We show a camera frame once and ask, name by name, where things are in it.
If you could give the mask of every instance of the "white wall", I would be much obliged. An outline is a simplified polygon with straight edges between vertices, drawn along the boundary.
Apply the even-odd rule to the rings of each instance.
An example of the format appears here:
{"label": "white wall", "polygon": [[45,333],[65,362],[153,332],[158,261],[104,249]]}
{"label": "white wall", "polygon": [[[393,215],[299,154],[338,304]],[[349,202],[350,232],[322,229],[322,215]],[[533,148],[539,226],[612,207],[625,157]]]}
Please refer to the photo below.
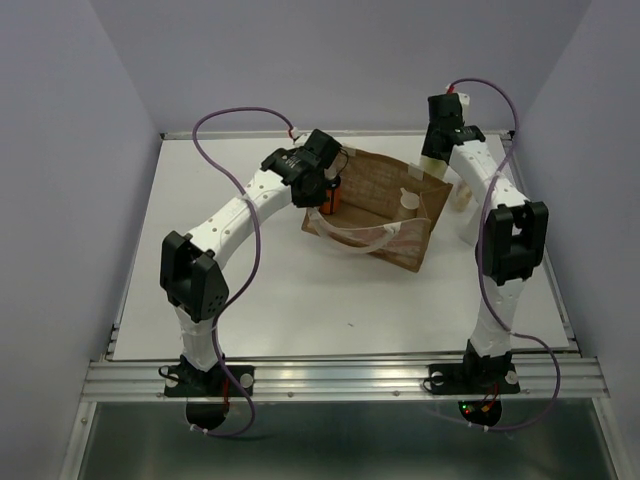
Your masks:
{"label": "white wall", "polygon": [[[491,78],[526,110],[588,0],[92,0],[161,131],[218,108],[260,104],[300,127],[426,128],[426,97]],[[471,120],[510,125],[469,87]],[[275,129],[239,115],[208,130]]]}
{"label": "white wall", "polygon": [[640,3],[594,0],[523,126],[549,250],[580,346],[597,355],[640,459]]}
{"label": "white wall", "polygon": [[85,0],[0,15],[0,477],[57,478],[159,146]]}

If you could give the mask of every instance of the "brown cardboard box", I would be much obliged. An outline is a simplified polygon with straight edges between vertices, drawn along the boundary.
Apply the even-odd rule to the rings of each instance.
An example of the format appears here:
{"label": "brown cardboard box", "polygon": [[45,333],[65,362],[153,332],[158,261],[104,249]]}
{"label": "brown cardboard box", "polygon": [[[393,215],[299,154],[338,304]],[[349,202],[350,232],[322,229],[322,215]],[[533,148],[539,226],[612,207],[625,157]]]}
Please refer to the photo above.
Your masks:
{"label": "brown cardboard box", "polygon": [[[324,216],[327,223],[340,229],[332,229],[331,238],[351,247],[366,247],[379,241],[387,234],[383,226],[392,222],[398,210],[400,188],[405,188],[420,196],[416,218],[403,221],[398,233],[370,255],[419,271],[452,185],[426,173],[417,175],[421,179],[412,173],[415,175],[406,163],[395,158],[352,150],[340,174],[341,205],[335,214]],[[309,214],[302,230],[318,234]]]}

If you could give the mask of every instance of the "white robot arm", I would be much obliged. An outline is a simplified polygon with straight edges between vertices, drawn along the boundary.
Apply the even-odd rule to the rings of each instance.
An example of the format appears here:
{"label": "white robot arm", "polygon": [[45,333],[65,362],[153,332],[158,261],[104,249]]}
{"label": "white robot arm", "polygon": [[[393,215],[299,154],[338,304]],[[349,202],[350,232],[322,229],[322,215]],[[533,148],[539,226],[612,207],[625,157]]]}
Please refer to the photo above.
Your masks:
{"label": "white robot arm", "polygon": [[254,231],[249,202],[261,224],[290,203],[321,206],[326,200],[325,169],[340,148],[332,137],[314,130],[303,145],[272,153],[246,185],[244,197],[232,199],[187,234],[171,232],[164,239],[160,285],[178,315],[184,360],[197,371],[208,372],[217,361],[211,331],[229,297],[222,269]]}
{"label": "white robot arm", "polygon": [[[429,129],[423,156],[445,162],[469,185],[480,205],[485,203],[496,175],[485,137],[477,127],[464,125],[468,97],[447,93],[429,98]],[[476,327],[467,344],[462,365],[431,365],[441,379],[429,381],[429,391],[440,395],[481,394],[499,386],[501,393],[520,391],[511,364],[509,331],[525,282],[542,262],[549,212],[542,202],[530,202],[502,173],[498,174],[487,205],[482,251],[476,261],[482,268],[488,303],[480,302]],[[471,229],[480,231],[481,209]]]}

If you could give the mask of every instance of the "white tabletop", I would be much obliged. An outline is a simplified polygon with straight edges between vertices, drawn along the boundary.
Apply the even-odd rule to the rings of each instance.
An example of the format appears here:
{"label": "white tabletop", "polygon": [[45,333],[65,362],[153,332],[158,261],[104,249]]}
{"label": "white tabletop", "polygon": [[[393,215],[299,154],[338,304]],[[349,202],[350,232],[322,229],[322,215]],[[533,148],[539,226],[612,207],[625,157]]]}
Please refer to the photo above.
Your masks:
{"label": "white tabletop", "polygon": [[[411,161],[421,136],[346,137],[349,145]],[[504,156],[498,137],[488,142]],[[203,142],[206,150],[244,182],[286,139]],[[446,180],[455,182],[448,172]],[[236,195],[186,140],[162,146],[128,291],[115,360],[172,359],[182,351],[180,329],[160,288],[160,246],[171,230],[199,225]],[[304,211],[278,212],[262,228],[262,265],[248,292],[220,320],[229,356],[348,355],[462,351],[476,323],[480,294],[472,247],[458,237],[474,210],[447,205],[419,273],[369,255],[345,254],[300,225]],[[253,262],[253,237],[227,264],[231,292]],[[527,283],[516,314],[516,331],[540,336],[554,348],[568,345],[545,270]],[[537,348],[514,339],[516,348]]]}

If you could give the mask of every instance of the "purple cable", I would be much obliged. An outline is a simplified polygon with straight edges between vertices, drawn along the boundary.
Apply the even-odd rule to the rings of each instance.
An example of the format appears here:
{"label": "purple cable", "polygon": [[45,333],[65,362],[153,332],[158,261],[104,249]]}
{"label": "purple cable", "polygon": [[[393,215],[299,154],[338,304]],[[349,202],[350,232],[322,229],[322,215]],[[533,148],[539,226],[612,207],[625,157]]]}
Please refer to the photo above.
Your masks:
{"label": "purple cable", "polygon": [[[275,110],[271,110],[270,108],[237,107],[237,108],[227,108],[225,110],[218,110],[217,112],[210,113],[209,115],[202,117],[194,125],[193,131],[191,132],[191,139],[193,140],[193,144],[195,145],[196,150],[198,150],[200,155],[202,155],[202,157],[213,168],[215,168],[220,173],[222,173],[225,177],[231,180],[231,183],[235,185],[235,187],[238,189],[238,191],[242,195],[246,195],[247,191],[245,190],[242,183],[240,183],[240,181],[229,170],[227,170],[222,165],[220,165],[215,160],[213,160],[213,158],[211,158],[207,154],[207,152],[204,151],[204,149],[202,148],[202,145],[200,145],[200,141],[198,140],[198,130],[200,129],[203,123],[205,123],[206,121],[214,117],[218,117],[226,113],[236,113],[236,112],[265,112],[265,113],[270,113],[271,115],[275,115],[276,117],[282,119],[287,124],[287,126],[289,127],[290,136],[293,130],[293,124],[289,121],[287,117],[285,117],[279,112],[276,112]],[[222,369],[224,374],[227,376],[229,381],[233,384],[233,386],[236,387],[236,389],[247,400],[247,403],[249,404],[249,409],[251,410],[251,418],[249,419],[249,422],[247,422],[247,424],[244,427],[230,433],[215,433],[215,432],[205,431],[197,426],[193,426],[193,428],[196,429],[197,431],[205,433],[210,437],[225,438],[225,437],[234,437],[236,435],[242,435],[244,432],[246,432],[251,428],[251,426],[253,425],[253,422],[256,419],[256,406],[254,405],[253,400],[251,399],[251,396],[245,391],[242,385],[240,385],[240,382],[233,376],[233,373],[231,373],[231,370],[229,370],[229,367],[227,367],[224,356],[222,354],[222,349],[220,348],[220,343],[218,341],[218,328],[217,328],[218,321],[220,320],[220,315],[222,315],[224,311],[227,308],[229,308],[230,305],[232,305],[238,298],[240,298],[240,295],[242,295],[247,290],[247,288],[249,288],[249,285],[251,285],[251,283],[255,279],[256,274],[258,273],[258,268],[260,266],[260,256],[262,252],[262,237],[260,235],[260,219],[258,217],[258,212],[256,212],[256,208],[253,202],[247,201],[247,206],[249,207],[249,214],[251,215],[251,222],[253,223],[253,231],[256,236],[256,254],[255,254],[255,259],[253,261],[253,267],[251,269],[251,273],[249,274],[249,278],[247,278],[247,281],[244,282],[244,285],[242,285],[242,287],[240,287],[240,289],[236,292],[236,294],[233,297],[231,297],[230,300],[227,301],[227,303],[224,305],[220,313],[214,318],[213,325],[212,325],[213,330],[211,332],[211,340],[213,341],[213,350],[216,354],[218,365],[220,365],[220,368]]]}
{"label": "purple cable", "polygon": [[[468,83],[468,82],[473,82],[473,83],[482,83],[483,85],[487,85],[491,88],[493,88],[495,91],[497,91],[502,98],[504,98],[506,100],[506,102],[509,104],[509,108],[511,109],[511,113],[513,115],[513,124],[514,124],[514,131],[515,134],[517,135],[520,132],[520,119],[518,118],[518,112],[516,110],[516,107],[513,103],[513,101],[511,100],[511,98],[509,97],[509,95],[507,95],[507,93],[500,88],[498,85],[496,85],[493,82],[490,82],[488,80],[483,80],[481,78],[461,78],[459,80],[456,80],[455,82],[453,82],[449,88],[452,89],[454,86],[460,84],[460,83]],[[484,284],[484,275],[483,275],[483,271],[484,271],[484,265],[483,265],[483,255],[482,255],[482,251],[484,248],[484,224],[486,222],[487,219],[487,215],[489,214],[489,207],[491,205],[491,194],[493,193],[493,190],[496,186],[496,183],[498,181],[499,178],[499,174],[500,172],[502,172],[502,170],[504,170],[504,168],[508,165],[509,161],[512,159],[513,157],[513,152],[516,146],[516,139],[517,136],[514,135],[513,137],[513,141],[511,143],[511,146],[509,147],[509,150],[507,151],[507,153],[504,156],[504,159],[502,160],[502,162],[500,162],[500,165],[498,165],[498,168],[496,169],[496,173],[493,175],[493,178],[491,179],[491,182],[489,183],[489,187],[487,189],[487,195],[484,199],[484,202],[482,204],[482,211],[480,214],[480,225],[478,228],[478,283],[480,284],[480,293],[482,295],[482,301],[484,302],[484,304],[487,306],[487,310],[489,310],[489,312],[491,313],[491,316],[495,319],[496,322],[498,322],[498,324],[502,327],[502,329],[506,332],[508,332],[511,336],[513,337],[517,337],[517,338],[523,338],[526,340],[532,340],[538,344],[540,344],[546,351],[547,353],[549,353],[549,356],[551,357],[551,360],[553,361],[553,366],[555,367],[556,370],[556,386],[555,389],[553,391],[553,395],[551,396],[551,400],[549,401],[548,405],[545,407],[545,409],[536,417],[531,418],[530,420],[527,420],[525,422],[519,423],[517,425],[509,425],[509,426],[505,426],[505,427],[490,427],[488,430],[489,431],[498,431],[498,432],[511,432],[514,430],[520,430],[522,428],[526,428],[529,427],[531,425],[533,425],[534,423],[539,422],[540,420],[542,420],[553,408],[553,405],[555,404],[557,398],[558,398],[558,394],[560,393],[560,384],[562,381],[562,374],[560,372],[560,364],[558,363],[558,359],[555,355],[555,353],[553,352],[553,350],[551,349],[551,347],[549,347],[549,345],[547,345],[542,339],[535,337],[533,335],[525,335],[523,333],[517,333],[511,330],[511,328],[509,328],[507,326],[507,324],[504,323],[504,321],[500,318],[500,315],[498,315],[498,312],[496,312],[495,308],[493,308],[493,305],[491,305],[491,302],[489,301],[489,296],[487,295],[487,289],[486,286]],[[444,415],[441,414],[437,414],[436,416],[440,417],[440,418],[447,418],[449,420],[455,421],[457,423],[465,423],[462,420],[458,420],[458,419],[454,419],[451,417],[446,417]]]}

